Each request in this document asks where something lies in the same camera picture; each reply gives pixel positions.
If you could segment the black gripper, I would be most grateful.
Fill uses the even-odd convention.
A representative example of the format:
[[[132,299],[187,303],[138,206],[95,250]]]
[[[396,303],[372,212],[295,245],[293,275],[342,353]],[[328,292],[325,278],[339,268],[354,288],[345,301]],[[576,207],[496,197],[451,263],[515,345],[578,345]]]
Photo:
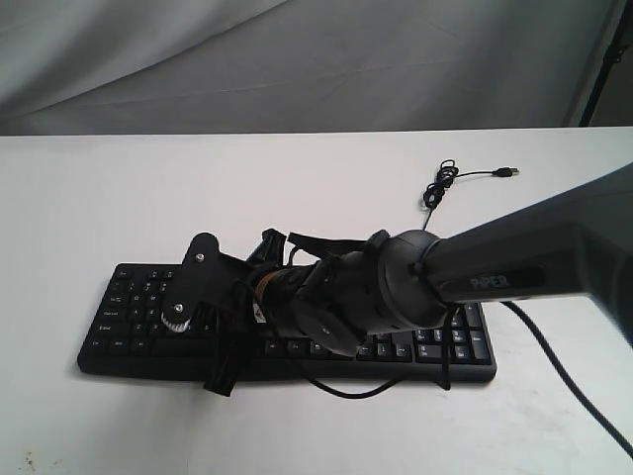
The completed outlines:
[[[309,294],[315,268],[279,267],[286,239],[268,229],[248,263],[230,256],[210,261],[207,305],[214,318],[213,354],[205,390],[229,397],[250,365],[258,339],[321,337],[321,303]]]

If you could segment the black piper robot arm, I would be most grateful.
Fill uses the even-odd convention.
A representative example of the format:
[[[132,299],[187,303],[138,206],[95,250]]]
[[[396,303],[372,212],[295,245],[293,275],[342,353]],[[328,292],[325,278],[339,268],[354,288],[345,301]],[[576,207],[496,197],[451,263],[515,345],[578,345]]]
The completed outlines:
[[[207,388],[228,395],[258,336],[307,337],[351,357],[378,333],[435,329],[465,305],[586,295],[632,334],[632,170],[450,238],[423,230],[366,240],[275,231],[247,261],[201,236],[215,323]]]

